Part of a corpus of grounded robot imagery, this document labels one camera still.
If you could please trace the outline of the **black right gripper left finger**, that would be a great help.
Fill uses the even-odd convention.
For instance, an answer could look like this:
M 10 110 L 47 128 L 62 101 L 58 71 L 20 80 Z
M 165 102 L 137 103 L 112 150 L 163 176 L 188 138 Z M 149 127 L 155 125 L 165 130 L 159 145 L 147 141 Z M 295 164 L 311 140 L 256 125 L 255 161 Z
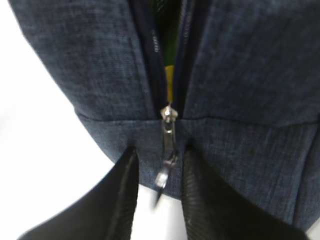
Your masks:
M 139 188 L 139 159 L 128 147 L 86 195 L 21 240 L 129 240 Z

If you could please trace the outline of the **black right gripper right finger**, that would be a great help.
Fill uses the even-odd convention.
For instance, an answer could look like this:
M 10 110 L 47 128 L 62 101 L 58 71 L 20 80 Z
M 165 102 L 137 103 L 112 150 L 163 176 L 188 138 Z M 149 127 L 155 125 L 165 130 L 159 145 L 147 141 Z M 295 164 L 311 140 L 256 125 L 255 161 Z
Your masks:
M 189 240 L 306 240 L 302 230 L 241 196 L 188 144 L 183 156 L 181 201 Z

